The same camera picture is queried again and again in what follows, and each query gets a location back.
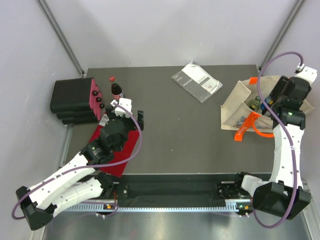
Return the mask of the cola glass bottle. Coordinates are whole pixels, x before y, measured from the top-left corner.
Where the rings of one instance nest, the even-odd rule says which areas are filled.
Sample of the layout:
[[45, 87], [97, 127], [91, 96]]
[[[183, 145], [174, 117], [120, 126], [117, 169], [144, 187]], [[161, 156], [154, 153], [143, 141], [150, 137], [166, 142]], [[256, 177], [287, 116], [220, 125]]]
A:
[[118, 101], [120, 98], [124, 98], [124, 92], [121, 86], [117, 83], [116, 78], [114, 76], [111, 76], [109, 78], [109, 81], [111, 83], [111, 93], [113, 98]]

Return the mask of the clear glass bottle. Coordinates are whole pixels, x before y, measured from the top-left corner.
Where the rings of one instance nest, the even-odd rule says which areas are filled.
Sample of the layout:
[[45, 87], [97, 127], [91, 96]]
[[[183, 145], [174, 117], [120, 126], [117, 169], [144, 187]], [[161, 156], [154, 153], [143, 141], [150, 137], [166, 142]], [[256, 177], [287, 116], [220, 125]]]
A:
[[255, 112], [258, 112], [260, 107], [261, 107], [261, 98], [259, 96], [256, 96], [254, 99], [250, 100], [248, 103], [247, 103], [247, 106], [255, 111]]

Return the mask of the blue label water bottle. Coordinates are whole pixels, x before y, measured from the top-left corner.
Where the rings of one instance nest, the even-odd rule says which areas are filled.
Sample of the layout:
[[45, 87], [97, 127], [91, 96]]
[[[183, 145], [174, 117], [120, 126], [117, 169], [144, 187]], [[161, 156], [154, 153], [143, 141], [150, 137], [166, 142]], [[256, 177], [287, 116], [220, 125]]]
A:
[[[265, 102], [267, 103], [268, 106], [270, 106], [270, 102], [272, 102], [272, 100], [270, 98], [266, 98]], [[262, 103], [260, 106], [260, 110], [261, 110], [261, 114], [264, 115], [268, 110], [266, 108], [266, 106]]]

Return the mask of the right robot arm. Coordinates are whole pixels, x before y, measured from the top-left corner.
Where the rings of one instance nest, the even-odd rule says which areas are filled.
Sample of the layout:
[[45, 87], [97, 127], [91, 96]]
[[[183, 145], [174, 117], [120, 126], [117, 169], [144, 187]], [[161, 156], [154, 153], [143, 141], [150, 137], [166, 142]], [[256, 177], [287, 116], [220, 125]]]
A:
[[233, 192], [239, 198], [252, 197], [252, 207], [277, 217], [293, 219], [311, 201], [300, 176], [300, 148], [306, 115], [300, 109], [311, 91], [309, 81], [298, 76], [280, 77], [270, 93], [275, 142], [271, 176], [263, 181], [247, 172], [237, 174]]

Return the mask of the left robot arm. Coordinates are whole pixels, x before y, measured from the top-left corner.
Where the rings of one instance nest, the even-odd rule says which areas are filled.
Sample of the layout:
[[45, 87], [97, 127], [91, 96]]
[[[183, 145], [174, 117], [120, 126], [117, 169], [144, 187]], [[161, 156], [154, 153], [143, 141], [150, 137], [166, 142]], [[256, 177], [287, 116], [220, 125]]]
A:
[[100, 129], [99, 137], [83, 147], [65, 166], [50, 177], [31, 187], [21, 186], [15, 192], [20, 208], [32, 231], [47, 225], [64, 210], [92, 198], [109, 198], [114, 185], [106, 173], [86, 180], [77, 181], [101, 168], [125, 167], [133, 156], [114, 161], [129, 139], [130, 132], [139, 134], [144, 129], [144, 112], [133, 116], [128, 106], [114, 101], [107, 110], [108, 121]]

